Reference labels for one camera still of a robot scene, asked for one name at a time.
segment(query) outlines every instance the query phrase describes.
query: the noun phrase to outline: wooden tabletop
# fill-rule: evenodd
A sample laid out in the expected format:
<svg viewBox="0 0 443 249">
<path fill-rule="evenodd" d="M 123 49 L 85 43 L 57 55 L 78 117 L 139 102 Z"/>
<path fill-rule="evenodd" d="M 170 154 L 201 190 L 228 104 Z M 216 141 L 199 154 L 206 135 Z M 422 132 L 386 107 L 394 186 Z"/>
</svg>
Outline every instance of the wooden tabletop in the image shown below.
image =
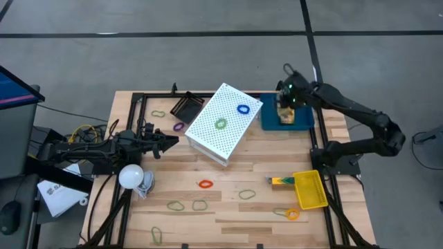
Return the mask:
<svg viewBox="0 0 443 249">
<path fill-rule="evenodd" d="M 132 93 L 116 92 L 109 116 L 109 124 L 120 119 L 116 131 L 125 129 Z M 169 111 L 178 100 L 151 98 L 147 101 L 145 119 L 164 133 L 179 136 L 180 142 L 161 155 L 160 160 L 155 160 L 152 153 L 143 156 L 141 167 L 154 171 L 156 184 L 145 200 L 132 194 L 125 248 L 177 248 L 182 243 L 188 243 L 191 248 L 256 248 L 257 243 L 263 243 L 265 248 L 329 247 L 323 209 L 301 210 L 294 190 L 272 190 L 265 179 L 266 176 L 292 176 L 293 172 L 312 168 L 308 131 L 263 131 L 260 120 L 254 119 L 233 152 L 230 165 L 223 167 L 191 148 L 184 131 L 172 130 L 179 120 Z M 153 110 L 167 114 L 164 118 L 153 117 Z M 323 115 L 330 140 L 350 140 L 343 114 L 323 110 Z M 316 134 L 321 145 L 317 119 Z M 105 179 L 106 176 L 100 176 L 94 181 L 83 237 L 87 234 L 93 200 Z M 98 199 L 92 233 L 109 213 L 115 179 L 113 176 Z M 213 181 L 213 187 L 201 189 L 196 183 L 203 179 Z M 337 180 L 348 219 L 363 238 L 375 243 L 361 185 L 349 176 L 337 176 Z M 238 193 L 247 189 L 254 190 L 256 196 L 249 200 L 240 199 Z M 193 211 L 195 200 L 205 200 L 208 209 Z M 182 202 L 185 210 L 167 209 L 170 201 Z M 300 217 L 290 221 L 275 215 L 273 208 L 296 208 L 300 210 Z M 333 220 L 337 243 L 341 243 L 334 214 Z M 120 216 L 114 225 L 112 243 L 117 241 L 119 223 Z M 161 246 L 153 243 L 152 227 L 163 232 Z"/>
</svg>

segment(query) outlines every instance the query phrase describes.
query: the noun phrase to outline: white perforated box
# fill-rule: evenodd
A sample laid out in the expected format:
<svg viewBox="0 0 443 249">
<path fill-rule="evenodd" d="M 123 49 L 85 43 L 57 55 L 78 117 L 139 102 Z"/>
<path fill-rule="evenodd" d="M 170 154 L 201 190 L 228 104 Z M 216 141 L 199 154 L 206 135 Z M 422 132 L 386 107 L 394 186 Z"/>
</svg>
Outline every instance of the white perforated box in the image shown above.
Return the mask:
<svg viewBox="0 0 443 249">
<path fill-rule="evenodd" d="M 241 104 L 250 108 L 248 114 L 237 110 Z M 223 83 L 186 131 L 190 146 L 228 166 L 230 155 L 262 105 L 255 98 Z M 218 129 L 215 123 L 222 118 L 226 120 L 226 126 Z"/>
</svg>

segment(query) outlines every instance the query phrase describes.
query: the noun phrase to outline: yellow basket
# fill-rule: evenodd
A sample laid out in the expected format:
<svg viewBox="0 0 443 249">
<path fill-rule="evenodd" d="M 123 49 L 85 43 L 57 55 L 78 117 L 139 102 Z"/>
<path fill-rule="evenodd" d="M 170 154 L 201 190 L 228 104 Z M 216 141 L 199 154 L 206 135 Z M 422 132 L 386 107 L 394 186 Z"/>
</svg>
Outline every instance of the yellow basket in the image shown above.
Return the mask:
<svg viewBox="0 0 443 249">
<path fill-rule="evenodd" d="M 320 175 L 316 170 L 293 173 L 296 192 L 303 210 L 327 206 L 327 199 Z"/>
</svg>

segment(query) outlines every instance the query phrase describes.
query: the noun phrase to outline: blue rubber band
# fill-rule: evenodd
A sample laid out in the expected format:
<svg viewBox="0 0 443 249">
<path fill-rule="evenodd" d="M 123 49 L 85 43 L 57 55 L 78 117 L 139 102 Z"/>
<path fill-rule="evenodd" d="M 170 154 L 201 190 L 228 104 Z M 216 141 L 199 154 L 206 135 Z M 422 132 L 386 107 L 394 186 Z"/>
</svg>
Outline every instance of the blue rubber band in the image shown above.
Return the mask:
<svg viewBox="0 0 443 249">
<path fill-rule="evenodd" d="M 245 105 L 245 104 L 239 104 L 238 107 L 237 107 L 237 111 L 240 112 L 241 114 L 248 114 L 250 110 L 251 109 L 247 105 Z"/>
</svg>

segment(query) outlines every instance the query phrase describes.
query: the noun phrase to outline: black tray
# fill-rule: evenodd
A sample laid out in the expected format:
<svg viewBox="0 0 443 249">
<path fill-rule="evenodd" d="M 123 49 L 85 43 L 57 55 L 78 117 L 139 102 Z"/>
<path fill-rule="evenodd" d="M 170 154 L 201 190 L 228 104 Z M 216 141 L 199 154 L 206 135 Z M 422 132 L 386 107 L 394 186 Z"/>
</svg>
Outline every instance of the black tray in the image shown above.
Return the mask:
<svg viewBox="0 0 443 249">
<path fill-rule="evenodd" d="M 187 91 L 175 107 L 172 108 L 170 113 L 184 123 L 189 124 L 197 117 L 204 102 L 204 99 Z"/>
</svg>

